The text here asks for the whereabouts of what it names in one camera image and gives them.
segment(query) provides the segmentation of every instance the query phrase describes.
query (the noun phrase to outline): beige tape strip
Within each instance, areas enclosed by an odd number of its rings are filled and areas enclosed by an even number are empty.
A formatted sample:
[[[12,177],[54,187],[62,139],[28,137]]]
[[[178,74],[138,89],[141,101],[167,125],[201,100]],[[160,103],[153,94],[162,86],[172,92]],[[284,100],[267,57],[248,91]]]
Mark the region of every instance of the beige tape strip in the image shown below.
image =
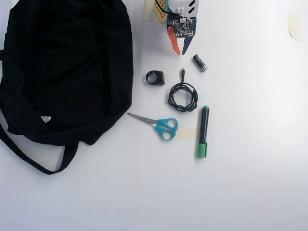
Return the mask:
[[[179,128],[175,140],[196,140],[199,136],[199,129]]]
[[[301,42],[302,41],[302,35],[300,30],[300,17],[297,13],[289,13],[288,14],[288,25],[289,25],[289,34],[291,37]]]
[[[154,0],[143,0],[142,20],[154,19]]]

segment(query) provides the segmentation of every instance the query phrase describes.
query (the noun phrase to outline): wire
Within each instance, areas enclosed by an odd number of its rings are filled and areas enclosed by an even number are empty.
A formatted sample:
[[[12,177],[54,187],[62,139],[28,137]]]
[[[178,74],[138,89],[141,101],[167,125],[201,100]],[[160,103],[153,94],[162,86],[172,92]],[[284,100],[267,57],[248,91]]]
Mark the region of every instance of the wire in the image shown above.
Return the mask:
[[[198,93],[197,93],[197,90],[191,84],[184,82],[184,76],[185,76],[185,69],[183,68],[182,69],[182,82],[172,87],[170,94],[169,94],[168,103],[170,104],[170,106],[174,107],[174,109],[176,109],[179,112],[192,112],[198,107],[198,99],[199,99]],[[191,95],[192,99],[187,106],[178,105],[175,102],[174,95],[179,90],[184,90]]]
[[[161,5],[159,5],[159,3],[158,3],[157,0],[155,0],[155,2],[156,2],[156,4],[158,5],[158,7],[160,8],[160,10],[161,10],[162,12],[164,12],[164,13],[166,13],[166,14],[174,15],[174,16],[180,16],[179,13],[172,13],[172,12],[165,11],[165,10],[161,7]]]

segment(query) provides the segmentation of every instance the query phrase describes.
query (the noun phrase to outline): black ring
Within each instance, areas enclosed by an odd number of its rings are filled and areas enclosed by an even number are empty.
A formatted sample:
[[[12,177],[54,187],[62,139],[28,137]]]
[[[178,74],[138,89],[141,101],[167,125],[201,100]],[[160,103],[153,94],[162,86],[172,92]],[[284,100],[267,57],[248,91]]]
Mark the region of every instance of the black ring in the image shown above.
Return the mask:
[[[156,75],[156,81],[155,82],[149,82],[149,77],[150,75]],[[146,74],[146,81],[148,82],[148,84],[155,86],[155,85],[159,85],[159,86],[163,86],[165,84],[165,80],[164,80],[164,72],[162,71],[150,71],[148,74]]]

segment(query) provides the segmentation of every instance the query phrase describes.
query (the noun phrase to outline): bag handle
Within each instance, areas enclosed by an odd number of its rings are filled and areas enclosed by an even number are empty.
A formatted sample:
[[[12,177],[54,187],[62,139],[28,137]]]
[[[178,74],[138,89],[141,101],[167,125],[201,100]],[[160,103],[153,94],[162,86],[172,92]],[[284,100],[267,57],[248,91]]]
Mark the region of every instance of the bag handle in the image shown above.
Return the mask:
[[[34,160],[30,159],[26,154],[24,154],[12,141],[12,139],[6,134],[6,132],[3,130],[2,126],[0,125],[0,139],[22,160],[26,161],[28,164],[32,165],[35,167],[37,170],[47,174],[47,175],[52,175],[57,172],[62,172],[64,169],[68,167],[68,165],[71,163],[73,158],[76,155],[77,149],[78,149],[78,143],[76,144],[70,144],[65,146],[64,150],[64,155],[63,155],[63,160],[61,163],[61,166],[59,170],[57,171],[50,171],[46,168],[44,168],[42,165],[39,165],[37,162]]]

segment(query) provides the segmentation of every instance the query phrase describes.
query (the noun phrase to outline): cable connector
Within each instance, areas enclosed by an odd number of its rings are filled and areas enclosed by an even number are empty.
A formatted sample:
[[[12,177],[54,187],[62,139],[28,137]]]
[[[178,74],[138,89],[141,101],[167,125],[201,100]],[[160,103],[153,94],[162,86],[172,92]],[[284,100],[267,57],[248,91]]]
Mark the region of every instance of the cable connector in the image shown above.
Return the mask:
[[[182,83],[184,82],[184,77],[185,77],[185,68],[182,68]]]

